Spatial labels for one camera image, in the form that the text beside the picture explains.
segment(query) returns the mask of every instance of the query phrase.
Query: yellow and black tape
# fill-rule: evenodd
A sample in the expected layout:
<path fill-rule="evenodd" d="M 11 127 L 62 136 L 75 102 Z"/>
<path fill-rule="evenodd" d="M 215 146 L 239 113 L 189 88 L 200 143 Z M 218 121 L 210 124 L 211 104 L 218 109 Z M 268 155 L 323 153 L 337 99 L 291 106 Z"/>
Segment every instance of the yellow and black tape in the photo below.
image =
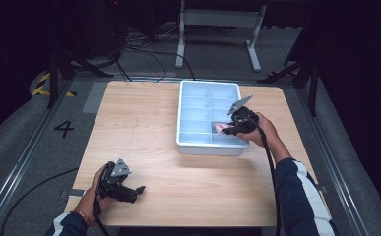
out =
<path fill-rule="evenodd" d="M 37 84 L 36 88 L 33 90 L 32 95 L 51 95 L 51 92 L 47 90 L 42 90 L 43 86 L 46 83 L 46 80 L 50 78 L 50 73 L 45 73 L 39 80 L 39 83 Z M 76 96 L 77 93 L 75 91 L 67 91 L 67 94 L 65 96 Z"/>

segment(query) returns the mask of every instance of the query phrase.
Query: dark blue jacket sleeve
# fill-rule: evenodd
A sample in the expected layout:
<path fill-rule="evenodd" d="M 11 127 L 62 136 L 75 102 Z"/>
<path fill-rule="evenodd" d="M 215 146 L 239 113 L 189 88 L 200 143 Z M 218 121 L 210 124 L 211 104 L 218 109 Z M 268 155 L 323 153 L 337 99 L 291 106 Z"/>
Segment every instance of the dark blue jacket sleeve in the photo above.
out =
<path fill-rule="evenodd" d="M 339 235 L 315 182 L 305 166 L 293 158 L 276 166 L 276 193 L 283 228 L 291 235 Z"/>
<path fill-rule="evenodd" d="M 81 216 L 63 213 L 54 219 L 45 236 L 83 236 L 87 235 L 87 229 L 88 226 Z"/>

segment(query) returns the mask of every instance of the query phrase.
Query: hand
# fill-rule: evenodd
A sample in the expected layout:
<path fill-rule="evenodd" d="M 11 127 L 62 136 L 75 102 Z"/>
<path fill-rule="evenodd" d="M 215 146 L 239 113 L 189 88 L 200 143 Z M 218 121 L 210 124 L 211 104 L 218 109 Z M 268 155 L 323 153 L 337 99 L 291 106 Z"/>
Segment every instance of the hand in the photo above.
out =
<path fill-rule="evenodd" d="M 280 160 L 284 158 L 291 157 L 291 154 L 288 152 L 283 141 L 280 139 L 279 134 L 277 133 L 276 127 L 273 123 L 267 119 L 263 114 L 256 112 L 260 121 L 258 125 L 266 134 L 266 140 L 271 154 L 273 155 L 274 161 L 277 164 Z M 260 147 L 264 147 L 261 134 L 258 129 L 255 129 L 253 132 L 248 134 L 238 133 L 236 136 L 245 141 L 252 141 Z"/>
<path fill-rule="evenodd" d="M 95 177 L 92 181 L 92 186 L 86 190 L 86 193 L 83 195 L 83 197 L 80 199 L 79 204 L 74 209 L 85 214 L 91 223 L 95 222 L 95 218 L 93 216 L 93 201 L 95 199 L 95 189 L 97 188 L 97 184 L 104 166 L 105 165 L 103 165 L 102 168 L 95 174 Z M 101 211 L 104 211 L 113 201 L 114 198 L 106 197 L 102 199 L 100 196 L 98 196 L 98 202 L 100 203 Z"/>

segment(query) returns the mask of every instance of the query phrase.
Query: table top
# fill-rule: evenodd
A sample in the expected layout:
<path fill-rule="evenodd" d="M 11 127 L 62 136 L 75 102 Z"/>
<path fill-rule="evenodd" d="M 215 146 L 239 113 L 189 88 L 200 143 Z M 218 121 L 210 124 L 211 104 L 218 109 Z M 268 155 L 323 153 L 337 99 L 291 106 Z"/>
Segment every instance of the table top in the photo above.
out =
<path fill-rule="evenodd" d="M 108 161 L 132 169 L 123 185 L 146 186 L 134 204 L 115 202 L 106 225 L 275 226 L 274 190 L 267 155 L 251 143 L 241 156 L 180 154 L 176 125 L 180 84 L 110 82 L 73 189 L 87 189 Z M 290 153 L 315 177 L 279 88 L 241 86 L 246 104 L 277 127 Z M 80 198 L 70 197 L 66 211 Z"/>

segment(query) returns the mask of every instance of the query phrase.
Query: white plastic box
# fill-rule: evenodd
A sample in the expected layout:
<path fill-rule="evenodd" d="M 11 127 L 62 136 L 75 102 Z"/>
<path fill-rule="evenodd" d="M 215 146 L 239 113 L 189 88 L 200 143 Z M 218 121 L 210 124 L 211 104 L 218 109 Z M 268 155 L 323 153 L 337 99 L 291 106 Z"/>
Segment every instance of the white plastic box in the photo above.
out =
<path fill-rule="evenodd" d="M 227 111 L 240 100 L 239 85 L 181 81 L 177 137 L 182 154 L 241 155 L 248 142 L 218 134 L 215 123 L 229 123 Z"/>

